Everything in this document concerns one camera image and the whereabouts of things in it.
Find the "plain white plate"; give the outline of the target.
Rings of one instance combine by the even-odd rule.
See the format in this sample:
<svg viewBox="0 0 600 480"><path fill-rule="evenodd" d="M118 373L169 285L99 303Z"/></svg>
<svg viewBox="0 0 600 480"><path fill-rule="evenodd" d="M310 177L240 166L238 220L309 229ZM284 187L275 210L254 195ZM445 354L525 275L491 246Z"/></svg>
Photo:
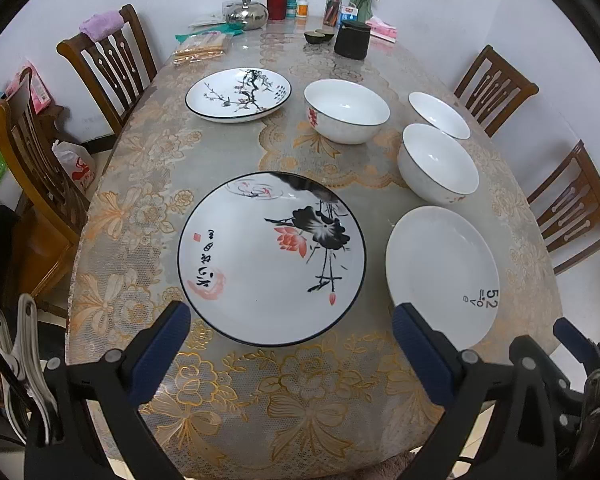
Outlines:
<svg viewBox="0 0 600 480"><path fill-rule="evenodd" d="M412 304L460 350L482 341L498 314L500 277L492 252L479 231L449 209L421 206L396 222L386 277L395 304Z"/></svg>

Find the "large lotus painted plate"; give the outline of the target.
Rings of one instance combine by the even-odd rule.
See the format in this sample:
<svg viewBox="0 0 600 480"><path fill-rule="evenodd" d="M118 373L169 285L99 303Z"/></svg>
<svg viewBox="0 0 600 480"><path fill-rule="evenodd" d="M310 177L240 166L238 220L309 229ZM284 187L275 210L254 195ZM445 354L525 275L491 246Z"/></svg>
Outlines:
<svg viewBox="0 0 600 480"><path fill-rule="evenodd" d="M366 272L358 220L332 190L298 174L259 171L220 184L178 241L178 278L216 332L286 347L327 332L352 308Z"/></svg>

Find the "white bowl dark rim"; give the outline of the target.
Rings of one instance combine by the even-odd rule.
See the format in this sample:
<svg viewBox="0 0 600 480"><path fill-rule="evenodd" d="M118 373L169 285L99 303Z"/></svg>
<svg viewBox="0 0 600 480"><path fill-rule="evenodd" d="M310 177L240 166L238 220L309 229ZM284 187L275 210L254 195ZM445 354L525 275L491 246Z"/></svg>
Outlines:
<svg viewBox="0 0 600 480"><path fill-rule="evenodd" d="M398 168L415 194L440 206L464 200L478 190L480 183L474 161L457 140L423 124L404 128Z"/></svg>

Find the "small white bowl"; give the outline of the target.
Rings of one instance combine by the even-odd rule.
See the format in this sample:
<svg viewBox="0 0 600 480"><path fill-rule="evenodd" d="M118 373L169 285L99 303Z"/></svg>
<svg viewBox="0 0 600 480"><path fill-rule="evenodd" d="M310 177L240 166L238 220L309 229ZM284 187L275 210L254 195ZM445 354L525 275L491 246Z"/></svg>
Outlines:
<svg viewBox="0 0 600 480"><path fill-rule="evenodd" d="M470 129L465 119L454 108L430 94L420 91L411 92L408 102L429 125L437 128L457 140L470 138Z"/></svg>

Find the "large white bowl red flowers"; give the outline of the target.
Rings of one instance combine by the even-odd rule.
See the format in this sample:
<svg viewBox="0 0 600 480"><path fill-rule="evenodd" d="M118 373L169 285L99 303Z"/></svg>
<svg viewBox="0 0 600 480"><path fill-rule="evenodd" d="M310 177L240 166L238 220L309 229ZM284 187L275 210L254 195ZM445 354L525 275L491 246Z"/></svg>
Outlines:
<svg viewBox="0 0 600 480"><path fill-rule="evenodd" d="M390 118L377 93L340 79L313 81L304 89L310 126L329 141L358 145L372 140Z"/></svg>

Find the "plum blossom painted plate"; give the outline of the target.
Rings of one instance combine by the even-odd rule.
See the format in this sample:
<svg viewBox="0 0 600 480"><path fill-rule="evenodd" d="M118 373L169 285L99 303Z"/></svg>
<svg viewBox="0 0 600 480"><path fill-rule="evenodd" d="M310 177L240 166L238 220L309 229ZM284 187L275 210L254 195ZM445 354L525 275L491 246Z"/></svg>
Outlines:
<svg viewBox="0 0 600 480"><path fill-rule="evenodd" d="M229 68L193 84L186 93L185 105L208 122L240 124L273 114L291 93L290 81L272 70Z"/></svg>

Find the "near left wooden chair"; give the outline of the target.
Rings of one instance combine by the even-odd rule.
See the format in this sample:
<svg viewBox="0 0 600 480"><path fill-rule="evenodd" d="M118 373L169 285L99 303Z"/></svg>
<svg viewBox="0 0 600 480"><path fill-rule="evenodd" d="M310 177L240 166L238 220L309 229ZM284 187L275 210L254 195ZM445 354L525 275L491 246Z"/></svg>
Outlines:
<svg viewBox="0 0 600 480"><path fill-rule="evenodd" d="M46 294L72 269L88 200L61 167L35 114L32 70L0 101L0 152L31 206L15 229L15 293Z"/></svg>

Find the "far right wooden chair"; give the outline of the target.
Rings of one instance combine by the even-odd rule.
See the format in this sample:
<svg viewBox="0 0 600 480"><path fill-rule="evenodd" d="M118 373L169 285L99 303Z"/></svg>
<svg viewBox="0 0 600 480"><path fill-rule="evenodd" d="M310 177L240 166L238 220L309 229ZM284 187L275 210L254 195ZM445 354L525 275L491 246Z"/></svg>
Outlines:
<svg viewBox="0 0 600 480"><path fill-rule="evenodd" d="M487 44L460 80L454 96L492 138L524 102L539 92L537 84Z"/></svg>

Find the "pink box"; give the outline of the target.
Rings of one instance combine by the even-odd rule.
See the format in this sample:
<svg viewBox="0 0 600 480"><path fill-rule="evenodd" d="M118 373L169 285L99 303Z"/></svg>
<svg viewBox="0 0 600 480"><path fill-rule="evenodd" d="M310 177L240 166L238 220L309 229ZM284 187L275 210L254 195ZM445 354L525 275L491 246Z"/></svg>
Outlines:
<svg viewBox="0 0 600 480"><path fill-rule="evenodd" d="M52 96L47 90L46 85L42 81L42 78L35 66L30 61L24 62L23 66L20 68L20 71L15 74L14 79L6 88L6 96L11 96L17 90L20 84L21 76L26 70L30 70L31 72L30 95L35 113L38 114L52 104Z"/></svg>

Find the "wooden chair with purple cloth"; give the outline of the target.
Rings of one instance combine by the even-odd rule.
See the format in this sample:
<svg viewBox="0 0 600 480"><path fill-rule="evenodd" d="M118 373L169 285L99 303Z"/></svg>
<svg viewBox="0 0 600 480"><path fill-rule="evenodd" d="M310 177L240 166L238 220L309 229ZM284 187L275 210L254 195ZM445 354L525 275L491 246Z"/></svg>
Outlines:
<svg viewBox="0 0 600 480"><path fill-rule="evenodd" d="M157 75L142 23L132 4L117 10L122 26L104 38L85 32L56 47L76 71L113 134L119 134Z"/></svg>

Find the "pink tissue pack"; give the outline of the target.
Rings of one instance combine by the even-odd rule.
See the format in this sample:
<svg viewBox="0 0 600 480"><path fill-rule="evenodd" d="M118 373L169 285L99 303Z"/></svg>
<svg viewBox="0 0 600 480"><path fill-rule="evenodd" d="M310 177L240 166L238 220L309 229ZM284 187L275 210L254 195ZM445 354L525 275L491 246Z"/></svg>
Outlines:
<svg viewBox="0 0 600 480"><path fill-rule="evenodd" d="M377 16L372 16L365 24L370 28L370 36L390 42L390 44L396 43L398 30L394 26L384 22Z"/></svg>

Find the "black cylindrical container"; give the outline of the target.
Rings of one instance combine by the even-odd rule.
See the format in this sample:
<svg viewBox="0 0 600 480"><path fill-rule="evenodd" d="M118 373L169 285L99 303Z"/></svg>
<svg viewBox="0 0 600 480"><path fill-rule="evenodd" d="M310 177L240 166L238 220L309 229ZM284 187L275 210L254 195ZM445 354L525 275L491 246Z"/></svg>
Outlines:
<svg viewBox="0 0 600 480"><path fill-rule="evenodd" d="M355 20L343 20L336 37L334 50L337 54L362 61L370 45L370 26Z"/></svg>

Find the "blue white carton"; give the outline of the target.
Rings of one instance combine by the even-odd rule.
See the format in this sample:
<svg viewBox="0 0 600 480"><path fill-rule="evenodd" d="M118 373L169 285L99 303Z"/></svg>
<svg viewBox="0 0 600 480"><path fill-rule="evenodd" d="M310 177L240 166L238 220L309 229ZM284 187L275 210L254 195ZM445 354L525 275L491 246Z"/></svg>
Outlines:
<svg viewBox="0 0 600 480"><path fill-rule="evenodd" d="M342 6L340 8L338 22L356 21L358 19L358 8L356 6Z"/></svg>

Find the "pencil holder with pencils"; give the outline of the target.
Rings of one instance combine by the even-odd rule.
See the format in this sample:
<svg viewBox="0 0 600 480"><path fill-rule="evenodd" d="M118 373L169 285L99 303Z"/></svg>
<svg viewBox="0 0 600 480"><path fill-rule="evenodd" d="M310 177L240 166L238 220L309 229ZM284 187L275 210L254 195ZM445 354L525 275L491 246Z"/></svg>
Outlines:
<svg viewBox="0 0 600 480"><path fill-rule="evenodd" d="M323 15L323 25L325 27L335 27L340 15L341 0L326 0L325 11Z"/></svg>

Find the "orange pill bottle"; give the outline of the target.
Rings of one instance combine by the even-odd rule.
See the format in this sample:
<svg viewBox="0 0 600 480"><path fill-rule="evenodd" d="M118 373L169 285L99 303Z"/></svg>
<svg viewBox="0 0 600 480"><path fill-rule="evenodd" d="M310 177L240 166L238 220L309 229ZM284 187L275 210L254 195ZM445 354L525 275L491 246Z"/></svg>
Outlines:
<svg viewBox="0 0 600 480"><path fill-rule="evenodd" d="M308 0L297 0L296 17L306 18L309 14Z"/></svg>

